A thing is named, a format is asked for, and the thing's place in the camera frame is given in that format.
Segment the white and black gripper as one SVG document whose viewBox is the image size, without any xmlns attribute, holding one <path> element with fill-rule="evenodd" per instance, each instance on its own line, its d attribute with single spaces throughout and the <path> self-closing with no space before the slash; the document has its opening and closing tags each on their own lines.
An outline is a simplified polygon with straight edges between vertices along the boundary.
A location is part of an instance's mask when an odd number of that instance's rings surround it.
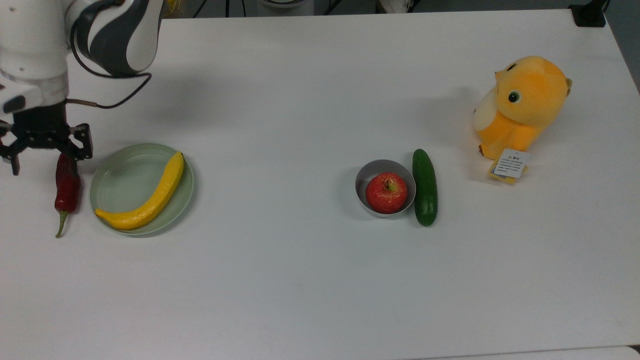
<svg viewBox="0 0 640 360">
<path fill-rule="evenodd" d="M 19 154 L 26 148 L 58 150 L 75 161 L 92 159 L 93 139 L 88 123 L 67 123 L 68 71 L 45 79 L 28 79 L 1 71 L 1 137 L 11 133 L 1 157 L 19 175 Z"/>
</svg>

